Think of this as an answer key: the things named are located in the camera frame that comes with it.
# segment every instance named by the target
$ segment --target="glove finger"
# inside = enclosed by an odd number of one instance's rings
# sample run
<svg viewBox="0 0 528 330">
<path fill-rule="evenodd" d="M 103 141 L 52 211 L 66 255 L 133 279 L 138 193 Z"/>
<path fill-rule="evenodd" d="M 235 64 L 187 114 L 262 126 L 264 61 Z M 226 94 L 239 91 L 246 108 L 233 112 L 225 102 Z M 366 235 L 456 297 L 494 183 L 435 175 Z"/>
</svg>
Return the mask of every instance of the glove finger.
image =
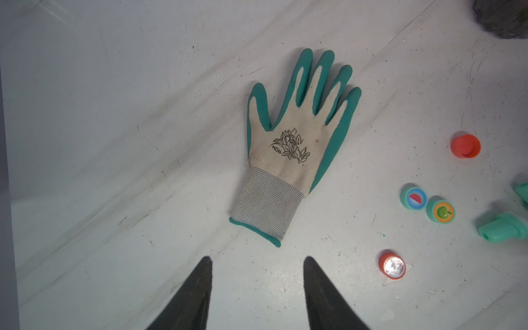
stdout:
<svg viewBox="0 0 528 330">
<path fill-rule="evenodd" d="M 288 89 L 286 90 L 284 103 L 282 104 L 282 108 L 280 110 L 279 116 L 277 117 L 277 121 L 273 125 L 273 128 L 279 125 L 280 120 L 284 116 L 284 113 L 286 112 L 286 109 L 292 100 L 295 100 L 295 105 L 297 107 L 300 107 L 300 105 L 303 103 L 313 59 L 314 54 L 309 48 L 304 49 L 300 54 L 297 64 L 295 65 L 294 72 L 291 75 Z"/>
<path fill-rule="evenodd" d="M 330 166 L 330 163 L 337 154 L 337 151 L 341 147 L 341 144 L 345 140 L 345 136 L 348 133 L 348 128 L 350 127 L 350 121 L 352 120 L 352 115 L 356 110 L 356 106 L 359 102 L 360 96 L 361 89 L 359 89 L 359 87 L 356 87 L 351 90 L 343 101 L 343 104 L 341 105 L 339 111 L 334 116 L 335 118 L 327 126 L 328 129 L 333 131 L 332 137 L 328 142 L 328 146 L 326 147 L 323 159 L 321 159 L 321 163 L 319 164 L 319 168 L 317 169 L 317 173 L 315 174 L 315 178 L 312 182 L 310 192 L 315 188 L 317 183 L 319 183 L 319 181 L 323 177 L 323 174 L 325 174 L 326 170 Z"/>
<path fill-rule="evenodd" d="M 331 50 L 327 50 L 321 55 L 319 62 L 315 65 L 315 71 L 310 78 L 310 87 L 306 93 L 306 100 L 313 102 L 312 112 L 316 115 L 319 112 L 319 105 L 323 97 L 323 90 L 325 89 L 328 75 L 330 74 L 330 68 L 334 63 L 335 54 Z"/>
<path fill-rule="evenodd" d="M 261 83 L 255 84 L 248 99 L 248 154 L 251 147 L 251 128 L 254 130 L 261 129 L 271 130 L 271 122 L 268 112 L 268 98 L 266 90 Z"/>
<path fill-rule="evenodd" d="M 334 82 L 332 83 L 332 88 L 330 88 L 330 93 L 326 97 L 326 100 L 321 108 L 320 112 L 322 116 L 325 116 L 325 125 L 332 120 L 334 113 L 337 109 L 337 103 L 343 94 L 343 90 L 348 83 L 348 80 L 352 76 L 352 67 L 350 65 L 344 65 L 335 77 Z"/>
</svg>

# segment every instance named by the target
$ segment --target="orange cap rim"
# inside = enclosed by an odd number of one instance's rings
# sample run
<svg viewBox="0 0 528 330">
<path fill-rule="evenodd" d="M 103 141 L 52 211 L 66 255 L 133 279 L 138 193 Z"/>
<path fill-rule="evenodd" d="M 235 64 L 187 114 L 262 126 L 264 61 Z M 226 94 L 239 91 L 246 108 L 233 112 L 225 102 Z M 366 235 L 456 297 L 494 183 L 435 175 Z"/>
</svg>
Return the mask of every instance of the orange cap rim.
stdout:
<svg viewBox="0 0 528 330">
<path fill-rule="evenodd" d="M 390 258 L 393 258 L 393 257 L 396 257 L 396 258 L 400 259 L 403 262 L 404 269 L 403 269 L 403 274 L 400 277 L 391 277 L 389 274 L 387 274 L 385 272 L 385 263 L 387 262 L 387 260 L 389 260 Z M 407 265 L 405 264 L 405 261 L 403 261 L 403 259 L 399 255 L 397 255 L 396 253 L 393 253 L 393 252 L 387 252 L 387 253 L 383 254 L 380 257 L 380 261 L 378 263 L 378 266 L 380 267 L 380 271 L 385 276 L 387 276 L 388 278 L 390 278 L 392 280 L 399 280 L 400 278 L 405 276 L 405 273 L 407 272 Z"/>
<path fill-rule="evenodd" d="M 480 149 L 479 139 L 471 134 L 459 136 L 451 142 L 451 152 L 458 158 L 475 158 Z"/>
</svg>

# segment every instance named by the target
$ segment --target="gray knit cuff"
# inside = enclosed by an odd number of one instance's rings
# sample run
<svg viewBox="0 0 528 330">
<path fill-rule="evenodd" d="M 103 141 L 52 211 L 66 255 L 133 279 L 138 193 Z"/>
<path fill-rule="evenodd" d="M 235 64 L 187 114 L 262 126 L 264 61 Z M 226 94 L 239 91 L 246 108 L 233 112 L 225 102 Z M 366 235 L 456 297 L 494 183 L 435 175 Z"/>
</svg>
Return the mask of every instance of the gray knit cuff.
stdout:
<svg viewBox="0 0 528 330">
<path fill-rule="evenodd" d="M 290 184 L 250 167 L 231 218 L 280 242 L 302 199 L 303 194 Z"/>
</svg>

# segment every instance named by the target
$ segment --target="glove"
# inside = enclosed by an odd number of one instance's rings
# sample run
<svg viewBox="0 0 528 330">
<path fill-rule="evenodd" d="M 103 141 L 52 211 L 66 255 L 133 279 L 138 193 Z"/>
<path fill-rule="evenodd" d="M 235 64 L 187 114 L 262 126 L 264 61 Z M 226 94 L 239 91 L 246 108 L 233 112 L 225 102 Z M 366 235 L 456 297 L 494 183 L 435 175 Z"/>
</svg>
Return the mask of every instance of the glove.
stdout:
<svg viewBox="0 0 528 330">
<path fill-rule="evenodd" d="M 299 203 L 321 180 L 343 143 L 361 96 L 361 89 L 354 88 L 336 111 L 352 75 L 350 65 L 345 65 L 319 107 L 334 57 L 334 52 L 324 52 L 309 80 L 313 53 L 303 50 L 274 125 L 264 86 L 257 83 L 249 94 L 250 168 L 229 221 L 277 247 Z"/>
</svg>

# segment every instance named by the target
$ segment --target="teal rubber coating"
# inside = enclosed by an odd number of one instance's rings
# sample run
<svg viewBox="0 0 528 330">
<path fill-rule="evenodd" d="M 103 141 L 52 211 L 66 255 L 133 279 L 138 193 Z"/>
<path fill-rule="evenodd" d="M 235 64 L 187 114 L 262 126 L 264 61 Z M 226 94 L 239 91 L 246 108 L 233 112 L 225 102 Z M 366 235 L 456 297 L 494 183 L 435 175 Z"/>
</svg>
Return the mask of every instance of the teal rubber coating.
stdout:
<svg viewBox="0 0 528 330">
<path fill-rule="evenodd" d="M 330 74 L 330 68 L 332 67 L 332 64 L 334 63 L 334 59 L 335 59 L 334 52 L 331 50 L 327 50 L 326 52 L 323 53 L 323 55 L 321 55 L 319 62 L 317 62 L 317 64 L 315 65 L 314 72 L 317 70 L 317 68 L 321 67 L 321 75 L 319 76 L 319 82 L 317 83 L 317 87 L 315 88 L 315 93 L 314 93 L 314 99 L 313 99 L 314 104 L 312 106 L 312 112 L 314 113 L 314 115 L 316 115 L 320 110 L 319 106 L 321 105 L 321 100 L 323 98 L 323 90 L 325 89 L 326 81 L 328 80 L 328 75 Z"/>
<path fill-rule="evenodd" d="M 528 210 L 528 182 L 516 186 L 513 190 L 523 199 L 523 205 Z"/>
<path fill-rule="evenodd" d="M 488 242 L 500 243 L 511 238 L 527 238 L 528 226 L 513 214 L 504 212 L 492 222 L 480 226 L 478 233 Z"/>
<path fill-rule="evenodd" d="M 290 83 L 288 84 L 288 89 L 286 90 L 286 96 L 284 97 L 284 103 L 282 104 L 282 108 L 274 124 L 271 124 L 271 121 L 269 119 L 268 99 L 267 99 L 266 90 L 264 86 L 261 83 L 257 83 L 255 84 L 255 86 L 253 86 L 253 90 L 251 91 L 251 94 L 249 95 L 249 98 L 248 98 L 248 114 L 247 114 L 248 156 L 249 156 L 249 151 L 251 148 L 251 123 L 249 121 L 249 102 L 251 101 L 253 97 L 255 97 L 256 102 L 257 102 L 257 113 L 259 115 L 260 123 L 262 124 L 265 131 L 273 130 L 275 127 L 277 127 L 277 125 L 279 125 L 280 121 L 282 120 L 286 112 L 290 99 L 292 98 L 294 90 L 295 90 L 297 73 L 299 72 L 301 68 L 303 68 L 303 75 L 300 79 L 299 89 L 297 91 L 297 98 L 295 101 L 298 107 L 300 107 L 301 104 L 303 103 L 304 98 L 306 96 L 306 91 L 309 87 L 308 82 L 309 80 L 311 80 L 310 70 L 312 68 L 313 57 L 314 55 L 311 49 L 304 49 L 302 53 L 300 54 L 299 59 L 297 60 L 297 64 L 295 65 L 294 71 L 291 75 Z M 323 53 L 323 55 L 321 55 L 321 58 L 319 59 L 319 61 L 317 62 L 317 65 L 315 66 L 316 69 L 318 68 L 318 66 L 321 66 L 322 70 L 321 70 L 320 79 L 317 84 L 317 88 L 316 88 L 314 100 L 313 100 L 312 111 L 314 114 L 317 114 L 320 110 L 324 87 L 326 85 L 326 81 L 328 79 L 328 75 L 330 73 L 332 64 L 334 63 L 334 58 L 335 58 L 335 55 L 333 51 L 326 51 Z M 339 71 L 339 74 L 337 75 L 334 82 L 332 83 L 332 87 L 334 87 L 337 84 L 337 82 L 341 82 L 341 85 L 340 85 L 338 97 L 336 98 L 334 102 L 332 111 L 330 111 L 330 114 L 328 115 L 326 119 L 327 125 L 329 121 L 333 118 L 336 112 L 338 101 L 351 76 L 352 76 L 352 67 L 350 65 L 345 65 L 341 68 L 341 70 Z M 328 146 L 326 147 L 323 158 L 321 159 L 321 163 L 319 164 L 319 168 L 317 169 L 314 181 L 312 182 L 312 186 L 310 187 L 310 192 L 319 183 L 319 181 L 323 177 L 323 174 L 325 174 L 326 170 L 330 166 L 330 163 L 332 162 L 335 155 L 337 154 L 337 151 L 341 147 L 341 144 L 343 143 L 345 136 L 348 133 L 348 128 L 350 127 L 352 115 L 354 114 L 354 111 L 356 110 L 357 103 L 359 102 L 360 97 L 361 97 L 361 89 L 359 87 L 352 89 L 346 96 L 345 100 L 347 104 L 346 104 L 346 108 L 343 113 L 343 117 L 339 121 L 339 124 L 337 124 L 337 128 L 333 132 L 332 137 L 330 138 L 330 141 L 328 143 Z M 251 226 L 248 226 L 246 224 L 239 223 L 231 218 L 229 219 L 229 221 L 235 224 L 243 225 L 244 227 L 247 227 L 253 230 L 254 232 L 259 233 L 263 237 L 267 238 L 275 246 L 277 247 L 280 246 L 280 241 L 278 241 L 276 238 L 272 236 L 269 236 L 261 232 L 260 230 L 256 228 L 252 228 Z"/>
<path fill-rule="evenodd" d="M 402 190 L 400 202 L 406 209 L 413 211 L 423 210 L 427 205 L 427 194 L 418 187 L 408 187 Z"/>
<path fill-rule="evenodd" d="M 261 235 L 262 237 L 264 237 L 265 239 L 267 239 L 268 241 L 273 243 L 273 245 L 276 246 L 277 248 L 280 248 L 280 241 L 278 239 L 276 239 L 275 237 L 273 237 L 271 235 L 268 235 L 265 232 L 263 232 L 261 230 L 258 230 L 257 228 L 255 228 L 253 226 L 250 226 L 250 225 L 248 225 L 246 223 L 238 222 L 236 220 L 233 220 L 233 218 L 231 218 L 231 217 L 229 217 L 229 222 L 237 224 L 237 225 L 240 225 L 240 226 L 243 226 L 243 227 L 246 227 L 246 228 L 254 231 L 255 233 Z"/>
<path fill-rule="evenodd" d="M 337 154 L 339 148 L 341 147 L 341 144 L 343 144 L 346 133 L 348 133 L 348 128 L 350 127 L 352 115 L 354 114 L 357 103 L 360 100 L 360 96 L 361 89 L 359 89 L 359 87 L 356 87 L 351 90 L 350 93 L 348 93 L 348 95 L 346 96 L 345 100 L 348 103 L 346 104 L 345 112 L 343 113 L 343 117 L 341 117 L 341 121 L 339 122 L 339 124 L 337 124 L 337 128 L 332 134 L 330 142 L 326 147 L 325 154 L 323 155 L 323 159 L 321 159 L 321 163 L 319 164 L 319 168 L 317 169 L 317 173 L 315 174 L 315 178 L 310 188 L 310 192 L 312 192 L 315 186 L 319 183 L 319 181 L 323 177 L 323 174 L 325 174 L 326 170 L 330 167 L 330 163 L 332 162 L 332 160 L 334 160 L 334 157 Z"/>
<path fill-rule="evenodd" d="M 446 220 L 444 222 L 439 221 L 438 218 L 435 216 L 435 208 L 440 203 L 449 204 L 451 206 L 451 208 L 452 208 L 450 210 L 451 213 L 449 214 L 449 220 Z M 450 222 L 452 222 L 455 219 L 455 216 L 456 216 L 455 208 L 451 205 L 451 203 L 449 203 L 448 201 L 442 200 L 442 199 L 430 200 L 429 203 L 427 203 L 426 213 L 427 213 L 427 217 L 432 222 L 436 222 L 436 223 L 440 223 L 440 224 L 450 223 Z"/>
</svg>

